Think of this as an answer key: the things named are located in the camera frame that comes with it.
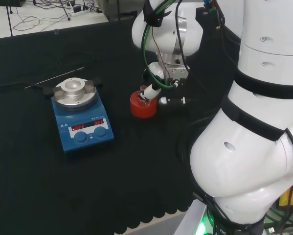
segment black mat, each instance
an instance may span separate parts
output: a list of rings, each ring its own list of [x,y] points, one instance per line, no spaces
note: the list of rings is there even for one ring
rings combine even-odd
[[[62,57],[94,55],[96,63],[74,76],[102,78],[99,93],[115,136],[111,144],[64,156],[50,101],[23,86],[0,89],[0,235],[112,235],[191,204],[192,186],[175,144],[183,127],[213,104],[189,79],[184,89],[162,95],[199,102],[159,110],[150,120],[133,118],[129,99],[145,67],[132,43],[132,23],[0,39],[0,84],[39,82],[80,66]],[[234,73],[220,43],[206,33],[188,64],[220,102]]]

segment power strip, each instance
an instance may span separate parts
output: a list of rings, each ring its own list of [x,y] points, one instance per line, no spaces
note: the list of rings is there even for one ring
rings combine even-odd
[[[88,13],[88,12],[90,12],[90,11],[91,11],[91,10],[88,9],[88,10],[79,11],[79,12],[71,12],[71,16],[79,16],[79,15],[82,15],[82,14]]]

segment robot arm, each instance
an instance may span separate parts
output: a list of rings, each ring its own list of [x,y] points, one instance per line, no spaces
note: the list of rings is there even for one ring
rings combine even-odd
[[[161,2],[150,0],[153,9]],[[194,3],[182,3],[178,11],[179,28],[185,32],[181,39],[185,56],[198,50],[203,34],[195,21],[195,7],[186,7],[187,4]],[[174,3],[166,10],[171,13],[163,18],[161,27],[152,29],[152,37],[147,38],[145,46],[146,50],[157,52],[158,62],[150,64],[149,69],[166,85],[175,80],[182,83],[187,77],[176,73],[185,66],[180,54],[176,53],[175,9]],[[244,0],[244,12],[239,76],[261,89],[255,92],[254,87],[235,81],[227,98],[248,117],[293,132],[293,98],[283,96],[284,91],[293,88],[293,1],[288,4],[287,0]],[[217,20],[222,19],[219,25],[224,24],[221,12],[214,13]],[[132,30],[138,47],[145,25],[140,14]],[[265,92],[263,84],[274,93]],[[145,97],[152,98],[160,92],[158,89],[157,94],[149,91],[153,95],[144,94]],[[214,197],[221,214],[240,225],[261,223],[268,208],[293,185],[293,143],[289,135],[284,132],[279,139],[269,140],[230,118],[223,109],[196,140],[190,164],[196,182]],[[262,231],[254,234],[266,234]]]
[[[152,9],[156,9],[163,2],[166,1],[150,0],[149,4]],[[177,4],[174,3],[165,10],[166,15],[162,19],[161,26],[151,27],[149,34],[144,39],[145,48],[143,50],[156,52],[158,62],[147,65],[147,70],[157,81],[155,80],[154,84],[140,92],[142,99],[153,99],[160,93],[161,88],[176,88],[182,85],[188,77],[177,37],[176,6]],[[202,6],[202,3],[197,1],[185,2],[180,5],[178,10],[178,24],[184,56],[192,55],[200,47],[203,29],[195,20],[196,8],[199,6]],[[142,11],[132,28],[133,42],[138,47],[141,47],[147,24],[144,18],[145,13]]]

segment red digital display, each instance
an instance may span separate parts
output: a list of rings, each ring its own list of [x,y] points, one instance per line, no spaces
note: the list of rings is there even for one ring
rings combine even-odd
[[[73,126],[72,130],[76,131],[76,130],[80,130],[80,129],[83,129],[83,128],[84,128],[84,125],[78,125],[78,126]]]
[[[89,127],[89,126],[97,126],[97,125],[100,125],[100,124],[103,124],[103,123],[104,123],[104,120],[103,119],[100,119],[100,120],[88,122],[88,123],[85,123],[85,124],[81,124],[81,125],[77,125],[77,126],[72,126],[71,129],[73,131],[77,131],[77,130],[80,130],[80,129],[83,129],[83,128],[86,128],[86,127]]]
[[[98,120],[94,122],[94,126],[99,125],[99,124],[103,124],[104,120]]]

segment red cup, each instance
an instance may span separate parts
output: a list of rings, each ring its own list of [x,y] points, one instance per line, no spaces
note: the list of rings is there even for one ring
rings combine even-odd
[[[145,101],[138,96],[139,91],[130,97],[131,113],[137,118],[150,118],[157,111],[157,99]]]

